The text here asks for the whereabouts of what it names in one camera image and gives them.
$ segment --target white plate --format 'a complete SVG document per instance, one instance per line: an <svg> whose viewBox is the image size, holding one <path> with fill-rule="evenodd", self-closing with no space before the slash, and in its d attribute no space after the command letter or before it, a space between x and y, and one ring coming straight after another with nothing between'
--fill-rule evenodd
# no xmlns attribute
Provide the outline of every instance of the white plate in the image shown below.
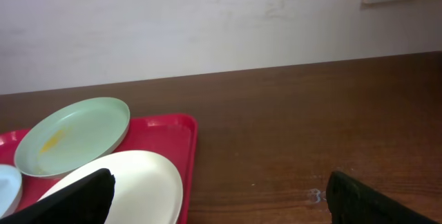
<svg viewBox="0 0 442 224"><path fill-rule="evenodd" d="M61 179L40 200L101 168L115 176L115 195L105 224L176 222L182 203L180 174L167 158L150 151L98 158Z"/></svg>
<svg viewBox="0 0 442 224"><path fill-rule="evenodd" d="M21 174L10 165L0 165L0 218L12 214L21 198Z"/></svg>

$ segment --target light blue plate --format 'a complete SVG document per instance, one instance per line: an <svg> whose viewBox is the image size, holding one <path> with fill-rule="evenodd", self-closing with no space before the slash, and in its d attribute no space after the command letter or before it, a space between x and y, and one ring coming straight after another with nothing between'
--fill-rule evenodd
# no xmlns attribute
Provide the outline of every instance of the light blue plate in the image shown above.
<svg viewBox="0 0 442 224"><path fill-rule="evenodd" d="M20 199L20 171L10 165L0 165L0 218L14 213Z"/></svg>
<svg viewBox="0 0 442 224"><path fill-rule="evenodd" d="M20 142L14 156L25 175L62 178L117 148L131 118L121 100L99 97L60 109L42 120Z"/></svg>

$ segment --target black object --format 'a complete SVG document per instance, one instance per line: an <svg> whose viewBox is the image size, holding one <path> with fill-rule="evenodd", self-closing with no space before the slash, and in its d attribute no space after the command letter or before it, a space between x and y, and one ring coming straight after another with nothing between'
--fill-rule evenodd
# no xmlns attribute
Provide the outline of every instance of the black object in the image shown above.
<svg viewBox="0 0 442 224"><path fill-rule="evenodd" d="M331 173L327 203L333 224L437 223L339 171Z"/></svg>
<svg viewBox="0 0 442 224"><path fill-rule="evenodd" d="M108 169L55 192L20 212L0 220L0 224L102 224L114 195L115 177Z"/></svg>

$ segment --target wooden table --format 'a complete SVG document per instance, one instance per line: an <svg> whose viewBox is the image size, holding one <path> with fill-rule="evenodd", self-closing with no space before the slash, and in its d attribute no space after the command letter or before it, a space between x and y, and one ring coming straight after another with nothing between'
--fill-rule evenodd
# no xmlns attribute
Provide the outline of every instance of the wooden table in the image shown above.
<svg viewBox="0 0 442 224"><path fill-rule="evenodd" d="M442 221L442 53L264 68L0 96L0 132L118 97L134 117L199 122L188 223L330 223L342 170Z"/></svg>

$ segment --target white wall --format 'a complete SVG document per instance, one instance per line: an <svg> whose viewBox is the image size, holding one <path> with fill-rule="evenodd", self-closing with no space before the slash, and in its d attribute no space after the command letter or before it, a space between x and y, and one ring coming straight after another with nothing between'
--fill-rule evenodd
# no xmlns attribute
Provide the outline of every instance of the white wall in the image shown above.
<svg viewBox="0 0 442 224"><path fill-rule="evenodd" d="M442 0L0 0L0 94L442 49Z"/></svg>

